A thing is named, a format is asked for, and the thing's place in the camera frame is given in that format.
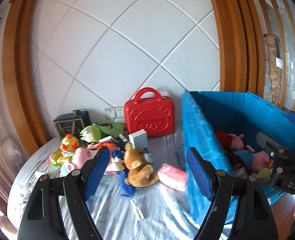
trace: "blue gripper pad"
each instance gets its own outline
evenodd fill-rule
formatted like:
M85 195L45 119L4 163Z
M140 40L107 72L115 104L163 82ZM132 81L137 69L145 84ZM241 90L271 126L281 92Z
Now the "blue gripper pad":
M88 200L93 196L98 189L102 176L110 161L110 150L106 148L97 160L96 165L91 171L89 177L86 180L86 186L84 190L84 199Z
M186 162L193 174L194 180L196 181L197 186L200 189L201 194L207 198L208 201L211 201L214 193L211 189L211 180L206 174L204 167L199 163L198 159L195 157L191 148L186 152Z

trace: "green plush toy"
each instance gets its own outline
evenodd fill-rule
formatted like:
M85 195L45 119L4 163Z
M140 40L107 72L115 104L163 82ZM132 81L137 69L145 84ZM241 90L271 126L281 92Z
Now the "green plush toy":
M81 140L86 141L88 143L98 143L100 139L106 137L104 134L102 134L101 130L99 127L96 125L90 125L85 127L81 132L80 132Z
M270 179L271 178L271 172L270 172L270 169L269 168L263 168L261 169L258 174L265 178L265 179Z
M105 124L97 124L94 123L94 126L98 127L102 133L103 138L106 137L104 134L111 135L112 137L118 139L119 134L124 134L125 125L118 122L113 123L105 123Z

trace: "brown teddy bear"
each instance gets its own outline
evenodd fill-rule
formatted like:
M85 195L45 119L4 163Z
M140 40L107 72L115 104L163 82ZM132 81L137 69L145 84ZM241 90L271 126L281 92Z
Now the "brown teddy bear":
M134 187L146 187L158 181L154 168L145 158L145 151L140 148L133 149L131 143L125 146L124 164L129 170L128 177L124 180L127 185Z

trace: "white tiled wall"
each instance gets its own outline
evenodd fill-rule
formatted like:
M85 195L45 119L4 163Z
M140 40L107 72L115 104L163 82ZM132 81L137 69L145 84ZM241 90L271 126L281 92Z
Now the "white tiled wall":
M146 86L170 95L181 121L187 90L219 89L217 29L210 0L37 0L31 72L41 115L82 108L93 122Z

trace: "orange plush toy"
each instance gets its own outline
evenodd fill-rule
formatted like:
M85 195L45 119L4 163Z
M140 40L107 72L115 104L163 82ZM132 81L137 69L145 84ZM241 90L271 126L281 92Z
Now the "orange plush toy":
M145 150L133 149L131 143L126 144L125 150L124 164L129 173L124 182L134 187L146 187L156 183L159 178L153 166L145 160Z
M79 141L76 137L71 134L67 134L60 145L60 149L65 152L73 153L80 146Z

